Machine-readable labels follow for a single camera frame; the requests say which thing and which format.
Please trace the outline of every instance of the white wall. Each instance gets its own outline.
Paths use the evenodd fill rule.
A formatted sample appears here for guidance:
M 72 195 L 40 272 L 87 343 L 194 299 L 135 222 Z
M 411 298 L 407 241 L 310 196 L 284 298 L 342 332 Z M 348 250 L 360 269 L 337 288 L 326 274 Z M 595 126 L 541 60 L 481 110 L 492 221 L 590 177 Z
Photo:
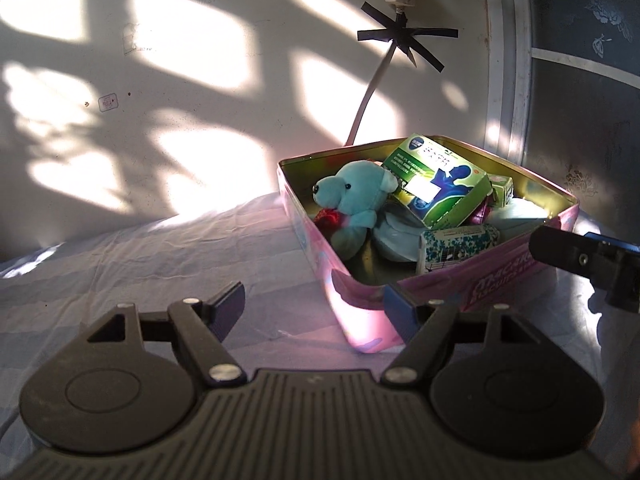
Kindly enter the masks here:
M 276 189 L 282 158 L 340 146 L 387 47 L 383 0 L 0 0 L 0 259 L 225 209 Z M 420 0 L 440 75 L 396 53 L 356 142 L 484 143 L 486 0 Z M 127 24 L 135 24 L 135 30 Z M 132 48 L 134 36 L 137 49 Z M 98 98 L 117 95 L 101 112 Z

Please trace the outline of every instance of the tissue pack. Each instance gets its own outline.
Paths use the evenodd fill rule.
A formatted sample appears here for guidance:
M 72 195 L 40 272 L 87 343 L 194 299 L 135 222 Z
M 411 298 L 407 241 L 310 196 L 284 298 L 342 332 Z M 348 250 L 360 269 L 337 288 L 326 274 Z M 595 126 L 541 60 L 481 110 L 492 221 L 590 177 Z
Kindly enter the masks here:
M 493 188 L 489 205 L 492 207 L 505 207 L 513 198 L 513 179 L 510 176 L 489 174 L 489 182 Z
M 459 226 L 493 190 L 481 168 L 419 135 L 400 144 L 383 166 L 400 182 L 396 199 L 427 229 Z
M 491 224 L 424 231 L 420 237 L 417 274 L 460 263 L 495 247 L 500 232 Z

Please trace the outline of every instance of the teddy bear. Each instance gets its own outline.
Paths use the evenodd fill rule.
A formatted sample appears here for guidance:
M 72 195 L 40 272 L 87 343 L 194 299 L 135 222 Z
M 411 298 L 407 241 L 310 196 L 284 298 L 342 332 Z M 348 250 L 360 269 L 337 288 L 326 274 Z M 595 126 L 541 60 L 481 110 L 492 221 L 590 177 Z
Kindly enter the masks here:
M 367 230 L 376 225 L 377 211 L 397 188 L 393 173 L 372 160 L 348 162 L 313 186 L 322 208 L 314 222 L 342 261 L 358 253 Z

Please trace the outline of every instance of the pink tin box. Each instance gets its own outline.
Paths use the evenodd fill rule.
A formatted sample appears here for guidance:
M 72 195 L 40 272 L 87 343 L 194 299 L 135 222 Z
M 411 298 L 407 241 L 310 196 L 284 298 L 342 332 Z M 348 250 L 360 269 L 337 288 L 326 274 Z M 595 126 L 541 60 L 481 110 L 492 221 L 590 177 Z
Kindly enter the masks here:
M 465 157 L 486 172 L 510 176 L 514 195 L 535 202 L 549 213 L 548 223 L 565 231 L 574 228 L 578 199 L 535 173 L 511 164 L 466 142 L 431 137 Z M 529 235 L 522 235 L 496 248 L 483 251 L 456 266 L 415 275 L 415 264 L 391 263 L 376 253 L 367 241 L 346 264 L 313 224 L 319 210 L 312 187 L 320 178 L 335 174 L 352 160 L 382 162 L 402 139 L 338 148 L 312 155 L 288 158 L 278 165 L 278 181 L 284 207 L 303 250 L 321 280 L 327 299 L 342 330 L 355 349 L 373 353 L 402 344 L 383 311 L 383 288 L 399 282 L 418 301 L 438 298 L 475 310 L 498 300 L 500 289 L 545 266 L 529 253 Z

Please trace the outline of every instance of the small green box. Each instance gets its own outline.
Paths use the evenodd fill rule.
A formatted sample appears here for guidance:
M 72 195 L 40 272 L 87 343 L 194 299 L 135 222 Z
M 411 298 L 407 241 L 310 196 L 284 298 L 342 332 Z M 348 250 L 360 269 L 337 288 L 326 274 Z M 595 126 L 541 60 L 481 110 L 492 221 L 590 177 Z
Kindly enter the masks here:
M 510 176 L 489 174 L 489 181 L 494 189 L 489 199 L 489 205 L 504 207 L 513 198 L 513 179 Z
M 428 137 L 409 137 L 382 165 L 400 182 L 396 199 L 429 229 L 458 227 L 493 190 L 485 171 Z

